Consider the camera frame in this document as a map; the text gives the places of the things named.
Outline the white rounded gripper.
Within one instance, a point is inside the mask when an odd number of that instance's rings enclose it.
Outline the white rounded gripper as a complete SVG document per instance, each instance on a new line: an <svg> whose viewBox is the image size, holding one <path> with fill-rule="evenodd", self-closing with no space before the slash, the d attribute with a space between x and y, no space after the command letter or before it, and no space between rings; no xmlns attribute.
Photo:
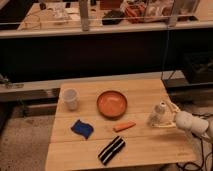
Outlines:
<svg viewBox="0 0 213 171"><path fill-rule="evenodd" d="M151 124L152 128L174 128L178 127L179 129L191 131L199 135L204 134L208 127L209 122L207 120L193 116L191 113L186 111L181 111L180 108L171 101L166 102L170 111L175 115L175 123L166 123L166 124Z"/></svg>

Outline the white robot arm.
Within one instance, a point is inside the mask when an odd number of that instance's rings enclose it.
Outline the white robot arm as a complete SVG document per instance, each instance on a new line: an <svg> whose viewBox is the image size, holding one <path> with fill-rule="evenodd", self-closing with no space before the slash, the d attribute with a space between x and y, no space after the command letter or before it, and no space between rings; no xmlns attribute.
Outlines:
<svg viewBox="0 0 213 171"><path fill-rule="evenodd" d="M173 102L162 100L150 113L147 124L153 128L172 128L191 132L213 144L213 119L204 119L181 110Z"/></svg>

